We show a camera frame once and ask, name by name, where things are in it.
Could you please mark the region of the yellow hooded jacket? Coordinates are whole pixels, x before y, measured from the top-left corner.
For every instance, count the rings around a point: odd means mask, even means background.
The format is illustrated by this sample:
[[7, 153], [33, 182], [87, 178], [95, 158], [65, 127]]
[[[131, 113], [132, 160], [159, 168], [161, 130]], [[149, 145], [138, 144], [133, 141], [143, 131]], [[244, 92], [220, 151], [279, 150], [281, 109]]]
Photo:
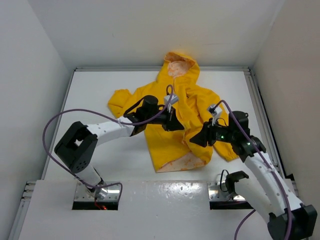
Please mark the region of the yellow hooded jacket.
[[178, 130], [148, 124], [144, 130], [148, 150], [156, 173], [187, 171], [207, 165], [214, 152], [230, 162], [238, 158], [229, 143], [217, 141], [202, 147], [190, 140], [212, 116], [207, 108], [220, 101], [210, 89], [197, 85], [200, 67], [196, 60], [182, 53], [168, 52], [155, 81], [137, 88], [116, 90], [108, 101], [110, 112], [119, 118], [142, 97], [151, 95], [163, 106], [166, 88], [173, 86], [178, 101], [171, 107], [171, 123]]

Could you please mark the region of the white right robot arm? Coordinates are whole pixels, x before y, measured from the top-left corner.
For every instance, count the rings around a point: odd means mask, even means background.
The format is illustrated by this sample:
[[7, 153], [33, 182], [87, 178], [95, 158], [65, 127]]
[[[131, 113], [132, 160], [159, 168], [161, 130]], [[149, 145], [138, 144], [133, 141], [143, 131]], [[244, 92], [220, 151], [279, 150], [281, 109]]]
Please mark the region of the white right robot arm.
[[228, 125], [218, 123], [222, 110], [209, 109], [212, 117], [191, 143], [201, 147], [216, 142], [231, 144], [232, 150], [253, 173], [255, 184], [244, 171], [226, 176], [225, 187], [230, 195], [240, 195], [264, 219], [274, 240], [303, 240], [313, 235], [318, 213], [305, 205], [280, 176], [259, 138], [251, 135], [248, 114], [233, 111]]

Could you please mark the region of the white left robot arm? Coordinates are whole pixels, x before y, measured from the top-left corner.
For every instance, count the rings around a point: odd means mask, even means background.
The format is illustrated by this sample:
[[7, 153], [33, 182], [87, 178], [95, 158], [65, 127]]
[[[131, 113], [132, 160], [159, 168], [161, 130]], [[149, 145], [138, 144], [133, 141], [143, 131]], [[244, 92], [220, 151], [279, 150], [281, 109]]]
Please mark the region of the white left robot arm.
[[68, 170], [84, 182], [88, 193], [97, 199], [107, 195], [107, 186], [92, 166], [96, 147], [122, 137], [132, 137], [143, 132], [147, 125], [160, 125], [167, 132], [181, 131], [173, 104], [179, 100], [174, 93], [164, 97], [159, 104], [153, 95], [146, 95], [115, 119], [97, 124], [74, 122], [54, 148], [55, 154]]

